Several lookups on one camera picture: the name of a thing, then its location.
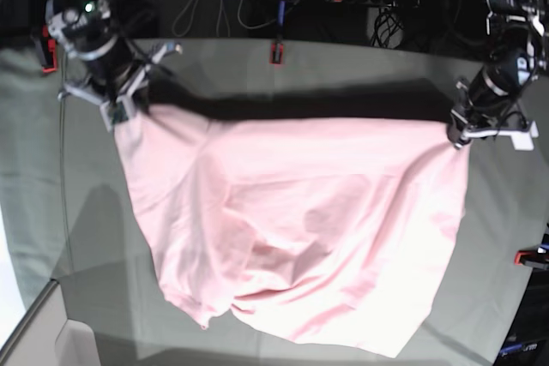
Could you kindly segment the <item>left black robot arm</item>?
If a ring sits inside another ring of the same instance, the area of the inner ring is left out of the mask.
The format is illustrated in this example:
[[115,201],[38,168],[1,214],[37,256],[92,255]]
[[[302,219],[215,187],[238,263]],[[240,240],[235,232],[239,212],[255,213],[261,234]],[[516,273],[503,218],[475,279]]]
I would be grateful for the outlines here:
[[461,149],[474,140],[510,138],[516,151],[534,149],[539,130],[522,96],[548,71],[546,0],[486,0],[487,59],[472,80],[461,78],[450,111],[449,142]]

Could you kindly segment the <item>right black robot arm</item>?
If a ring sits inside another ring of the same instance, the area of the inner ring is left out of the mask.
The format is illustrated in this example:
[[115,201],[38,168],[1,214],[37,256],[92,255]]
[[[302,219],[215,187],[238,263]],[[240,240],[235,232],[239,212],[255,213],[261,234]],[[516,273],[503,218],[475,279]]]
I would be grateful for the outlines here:
[[142,17],[136,7],[143,0],[48,0],[45,23],[48,33],[63,48],[68,59],[82,63],[86,75],[63,82],[58,99],[82,99],[98,107],[108,131],[136,117],[146,104],[151,71],[171,71],[162,60],[182,47],[170,41],[144,51],[130,37]]

